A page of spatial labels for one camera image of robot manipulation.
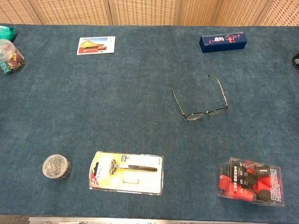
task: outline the plastic jar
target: plastic jar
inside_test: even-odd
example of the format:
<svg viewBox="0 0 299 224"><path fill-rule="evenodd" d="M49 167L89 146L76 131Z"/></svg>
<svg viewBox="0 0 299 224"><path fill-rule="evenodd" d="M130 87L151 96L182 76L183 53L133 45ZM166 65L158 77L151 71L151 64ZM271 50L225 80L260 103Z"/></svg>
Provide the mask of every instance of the plastic jar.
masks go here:
<svg viewBox="0 0 299 224"><path fill-rule="evenodd" d="M71 172L71 163L64 156L54 154L43 163L43 174L56 180L62 180Z"/></svg>
<svg viewBox="0 0 299 224"><path fill-rule="evenodd" d="M9 40L0 39L0 71L10 74L24 67L24 56Z"/></svg>

